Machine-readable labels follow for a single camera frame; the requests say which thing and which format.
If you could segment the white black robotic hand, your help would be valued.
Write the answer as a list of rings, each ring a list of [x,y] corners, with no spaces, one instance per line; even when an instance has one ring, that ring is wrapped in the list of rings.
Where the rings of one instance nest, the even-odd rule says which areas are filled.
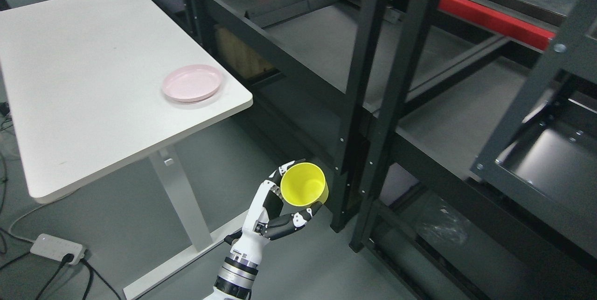
[[[241,229],[225,241],[230,254],[260,264],[265,245],[302,230],[323,206],[315,202],[308,207],[292,206],[282,198],[281,179],[286,171],[305,159],[292,160],[279,166],[260,183]]]

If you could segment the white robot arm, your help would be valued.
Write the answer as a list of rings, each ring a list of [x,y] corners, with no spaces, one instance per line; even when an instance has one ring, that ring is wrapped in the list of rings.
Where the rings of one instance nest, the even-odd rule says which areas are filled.
[[[258,264],[230,254],[226,256],[211,294],[205,300],[250,300],[258,275]]]

